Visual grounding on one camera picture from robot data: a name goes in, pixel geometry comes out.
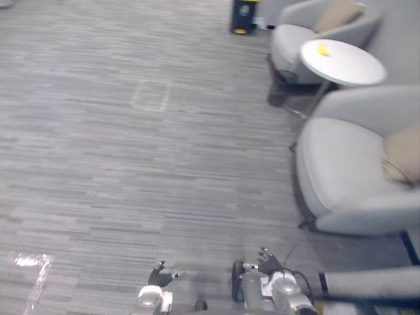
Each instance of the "beige pillow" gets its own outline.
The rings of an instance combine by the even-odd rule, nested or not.
[[[361,3],[351,0],[331,0],[329,8],[312,28],[316,33],[322,33],[353,21],[365,9]]]
[[[420,127],[410,127],[388,136],[384,141],[385,178],[420,181]]]

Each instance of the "white table top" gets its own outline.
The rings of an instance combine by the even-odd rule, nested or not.
[[[329,52],[318,52],[323,43]],[[351,87],[382,83],[387,77],[383,65],[368,52],[341,41],[315,39],[301,47],[303,64],[321,77]]]

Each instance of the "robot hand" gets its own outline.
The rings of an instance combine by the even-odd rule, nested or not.
[[[258,258],[258,271],[271,277],[276,271],[282,271],[282,264],[278,261],[277,257],[269,253],[267,248],[261,247],[258,252],[262,258]]]
[[[152,270],[149,275],[148,285],[157,285],[159,287],[165,287],[172,282],[172,280],[181,277],[182,272],[175,274],[161,273],[165,268],[165,261],[160,261],[159,264]]]

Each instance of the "table leg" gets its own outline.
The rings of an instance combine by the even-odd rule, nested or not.
[[[305,110],[304,113],[299,113],[300,117],[303,119],[299,129],[302,129],[303,123],[312,115],[315,108],[319,104],[321,98],[325,95],[325,93],[329,89],[330,85],[331,85],[331,81],[323,80],[320,88],[316,91],[316,94],[314,95],[313,99],[310,101],[308,108]],[[291,150],[292,152],[295,152],[296,145],[297,145],[297,140],[289,146],[289,150]]]
[[[301,114],[301,117],[303,119],[308,119],[312,115],[321,98],[325,95],[330,86],[331,81],[326,79],[322,81],[320,88],[316,91],[316,94],[314,95],[314,98],[310,101],[308,108],[305,110],[304,113]]]

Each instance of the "trash bin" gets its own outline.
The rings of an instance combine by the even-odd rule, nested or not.
[[[232,21],[230,31],[234,34],[246,35],[253,32],[253,19],[259,0],[233,0]]]

